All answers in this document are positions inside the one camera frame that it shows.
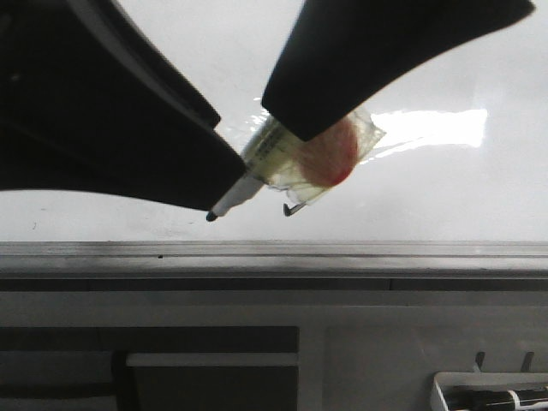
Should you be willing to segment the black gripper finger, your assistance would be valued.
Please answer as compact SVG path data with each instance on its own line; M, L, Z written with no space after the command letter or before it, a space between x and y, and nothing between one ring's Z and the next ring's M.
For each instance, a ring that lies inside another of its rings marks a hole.
M534 9L530 1L306 1L261 104L311 140L422 63Z
M245 171L219 120L119 2L2 2L2 190L207 211Z

